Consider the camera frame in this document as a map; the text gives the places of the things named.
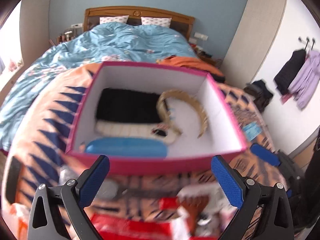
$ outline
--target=patterned bedspread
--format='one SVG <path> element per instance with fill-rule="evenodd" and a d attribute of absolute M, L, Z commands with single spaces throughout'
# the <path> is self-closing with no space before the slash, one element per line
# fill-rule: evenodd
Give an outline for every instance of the patterned bedspread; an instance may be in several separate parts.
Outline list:
<path fill-rule="evenodd" d="M 28 110 L 8 156 L 8 160 L 15 156 L 24 165 L 20 172 L 16 202 L 31 207 L 37 185 L 46 183 L 48 186 L 56 186 L 59 181 L 60 167 L 64 164 L 70 166 L 78 174 L 86 168 L 75 158 L 65 155 L 64 152 L 76 110 L 98 67 L 99 64 L 88 64 L 61 73 L 41 92 Z M 265 123 L 249 96 L 240 89 L 224 84 L 219 84 L 219 86 L 239 126 L 243 127 L 251 122 L 257 122 L 262 133 L 253 142 L 273 151 L 272 140 Z M 276 168 L 260 160 L 250 150 L 233 159 L 230 165 L 243 176 L 250 176 L 264 185 L 273 186 L 276 182 L 285 183 Z M 168 191 L 177 190 L 191 183 L 207 183 L 215 180 L 210 170 L 158 176 L 110 177 L 128 188 Z M 3 209 L 9 208 L 4 197 L 2 197 L 2 204 Z M 86 211 L 89 214 L 104 213 L 138 221 L 166 221 L 176 216 L 173 211 L 160 211 L 157 199 L 143 198 L 124 197 L 113 202 L 94 200 Z M 68 224 L 66 212 L 64 210 L 61 212 L 65 223 Z M 253 232 L 260 212 L 260 208 L 257 208 L 245 239 L 248 239 Z"/>

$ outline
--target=black jacket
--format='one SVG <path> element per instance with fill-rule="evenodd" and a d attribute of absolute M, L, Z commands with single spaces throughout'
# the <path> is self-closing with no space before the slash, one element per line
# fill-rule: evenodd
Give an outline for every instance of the black jacket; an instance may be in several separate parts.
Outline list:
<path fill-rule="evenodd" d="M 307 53 L 304 49 L 294 51 L 290 60 L 275 76 L 274 81 L 282 95 L 289 94 L 288 87 L 305 63 L 306 55 Z"/>

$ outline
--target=blue wall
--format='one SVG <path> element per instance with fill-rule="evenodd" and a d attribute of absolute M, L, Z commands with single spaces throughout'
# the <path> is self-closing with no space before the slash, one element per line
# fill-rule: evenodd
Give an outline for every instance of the blue wall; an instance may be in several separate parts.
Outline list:
<path fill-rule="evenodd" d="M 49 11 L 50 38 L 70 27 L 82 23 L 87 8 L 133 5 L 175 11 L 196 18 L 194 32 L 209 36 L 198 45 L 216 58 L 224 58 L 236 33 L 247 0 L 51 0 Z"/>

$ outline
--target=blue triangle pattern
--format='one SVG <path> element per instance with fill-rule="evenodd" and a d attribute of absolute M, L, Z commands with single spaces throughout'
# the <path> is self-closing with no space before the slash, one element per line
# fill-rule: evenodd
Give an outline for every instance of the blue triangle pattern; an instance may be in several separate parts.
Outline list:
<path fill-rule="evenodd" d="M 63 223 L 64 223 L 65 225 L 70 226 L 70 223 L 69 223 L 67 220 L 65 220 L 64 218 L 62 218 L 62 221 L 63 221 Z"/>
<path fill-rule="evenodd" d="M 48 187 L 52 187 L 52 184 L 44 177 L 42 177 L 38 172 L 35 171 L 34 168 L 27 166 L 28 170 L 32 173 L 32 175 L 36 178 L 38 181 L 38 184 L 44 183 Z"/>
<path fill-rule="evenodd" d="M 28 200 L 30 200 L 31 202 L 33 202 L 33 197 L 32 197 L 32 196 L 30 196 L 29 194 L 23 192 L 22 190 L 20 190 L 20 192 L 21 192 Z"/>
<path fill-rule="evenodd" d="M 67 145 L 63 140 L 61 140 L 57 133 L 48 132 L 44 130 L 38 131 L 40 131 L 44 136 L 46 136 L 58 149 L 62 150 L 63 152 L 66 151 Z"/>
<path fill-rule="evenodd" d="M 230 90 L 229 95 L 231 95 L 235 101 L 238 101 L 239 98 L 236 96 L 236 94 L 232 90 Z"/>
<path fill-rule="evenodd" d="M 88 70 L 89 74 L 93 77 L 94 73 Z"/>
<path fill-rule="evenodd" d="M 31 154 L 31 156 L 36 161 L 36 163 L 38 163 L 38 165 L 42 168 L 43 172 L 48 175 L 50 179 L 54 180 L 57 183 L 59 182 L 58 172 L 54 167 L 52 167 L 52 165 L 50 165 L 43 159 L 40 159 L 39 157 L 34 156 L 33 154 Z"/>
<path fill-rule="evenodd" d="M 82 95 L 81 94 L 66 93 L 66 92 L 60 92 L 59 94 L 65 95 L 65 96 L 73 99 L 74 101 L 77 101 L 78 103 L 80 103 L 80 101 L 82 99 Z"/>
<path fill-rule="evenodd" d="M 62 166 L 64 164 L 64 161 L 60 157 L 59 154 L 56 153 L 54 149 L 52 149 L 49 146 L 46 146 L 39 142 L 34 142 L 42 151 L 43 153 L 55 164 L 58 166 Z"/>
<path fill-rule="evenodd" d="M 60 117 L 63 121 L 68 124 L 73 123 L 74 115 L 65 111 L 49 109 L 51 112 L 54 112 L 58 117 Z"/>
<path fill-rule="evenodd" d="M 242 101 L 244 101 L 247 105 L 249 104 L 249 100 L 248 100 L 244 95 L 241 96 L 241 99 L 242 99 Z"/>
<path fill-rule="evenodd" d="M 97 205 L 93 205 L 92 207 L 94 207 L 96 209 L 109 211 L 109 212 L 119 212 L 120 211 L 120 208 L 114 208 L 114 207 L 101 207 L 101 206 L 97 206 Z"/>
<path fill-rule="evenodd" d="M 71 112 L 76 113 L 79 104 L 74 103 L 74 102 L 69 102 L 69 101 L 59 101 L 59 100 L 55 100 L 55 102 L 57 102 L 58 104 L 64 106 L 65 108 L 69 109 Z"/>
<path fill-rule="evenodd" d="M 65 138 L 69 137 L 69 133 L 70 133 L 70 128 L 66 125 L 64 125 L 63 123 L 59 123 L 56 120 L 50 119 L 50 118 L 45 118 L 44 119 L 46 122 L 50 123 L 53 125 L 54 128 L 56 128 L 58 130 L 58 132 L 64 136 Z"/>
<path fill-rule="evenodd" d="M 224 95 L 224 98 L 226 98 L 227 93 L 223 89 L 220 89 L 220 90 L 221 90 L 222 94 Z"/>
<path fill-rule="evenodd" d="M 69 87 L 69 86 L 67 86 L 67 88 L 71 88 L 71 89 L 78 91 L 80 93 L 83 93 L 83 94 L 84 94 L 85 90 L 87 89 L 85 87 Z"/>
<path fill-rule="evenodd" d="M 30 180 L 27 180 L 26 178 L 22 178 L 30 187 L 32 187 L 34 190 L 37 190 L 37 185 L 35 183 L 33 183 Z"/>

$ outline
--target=hanging coat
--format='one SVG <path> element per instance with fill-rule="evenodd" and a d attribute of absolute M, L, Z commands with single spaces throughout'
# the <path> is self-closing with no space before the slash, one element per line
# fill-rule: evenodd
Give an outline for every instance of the hanging coat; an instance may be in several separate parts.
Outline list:
<path fill-rule="evenodd" d="M 306 107 L 316 91 L 320 80 L 320 53 L 312 50 L 308 59 L 289 86 L 289 91 L 295 96 L 298 107 Z"/>
<path fill-rule="evenodd" d="M 304 49 L 293 52 L 290 60 L 282 67 L 275 76 L 274 81 L 281 95 L 289 94 L 288 87 L 294 80 L 303 64 L 306 61 L 306 51 Z"/>

